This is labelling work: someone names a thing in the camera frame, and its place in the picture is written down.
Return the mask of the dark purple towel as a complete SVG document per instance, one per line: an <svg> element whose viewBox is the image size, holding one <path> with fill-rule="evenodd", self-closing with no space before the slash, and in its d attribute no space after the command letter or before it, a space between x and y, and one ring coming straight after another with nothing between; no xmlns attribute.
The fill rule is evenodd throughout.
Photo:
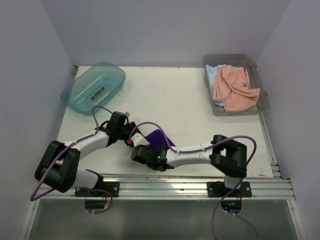
<svg viewBox="0 0 320 240"><path fill-rule="evenodd" d="M161 148L168 149L168 144L166 142L164 134L156 129L149 133L145 139L147 140L147 145L152 146L154 149L159 150Z"/></svg>

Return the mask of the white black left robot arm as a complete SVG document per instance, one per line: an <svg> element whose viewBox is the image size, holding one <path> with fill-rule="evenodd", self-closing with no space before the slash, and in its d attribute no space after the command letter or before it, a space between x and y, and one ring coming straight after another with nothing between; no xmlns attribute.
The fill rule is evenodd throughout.
<svg viewBox="0 0 320 240"><path fill-rule="evenodd" d="M35 170L35 179L61 193L80 188L92 196L101 195L104 190L102 176L91 170L79 170L79 162L117 141L127 144L135 127L135 122L130 122L125 113L114 111L109 120L97 125L87 136L68 142L52 141Z"/></svg>

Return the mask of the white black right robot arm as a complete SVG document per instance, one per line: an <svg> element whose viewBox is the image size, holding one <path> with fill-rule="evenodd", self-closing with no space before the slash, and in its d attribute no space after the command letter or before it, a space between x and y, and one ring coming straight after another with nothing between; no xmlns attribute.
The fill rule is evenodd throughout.
<svg viewBox="0 0 320 240"><path fill-rule="evenodd" d="M199 149L137 145L131 160L159 172L186 165L211 165L225 175L222 189L231 197L241 190L238 181L247 176L247 146L223 135L214 135L211 142L200 145Z"/></svg>

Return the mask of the pink towel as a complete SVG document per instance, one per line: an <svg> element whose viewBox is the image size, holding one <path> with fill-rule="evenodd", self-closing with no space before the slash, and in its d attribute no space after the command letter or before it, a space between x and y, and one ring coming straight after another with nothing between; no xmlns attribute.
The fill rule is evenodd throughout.
<svg viewBox="0 0 320 240"><path fill-rule="evenodd" d="M212 99L224 102L227 112L246 111L254 107L260 97L260 89L250 88L250 83L246 69L224 64L218 69Z"/></svg>

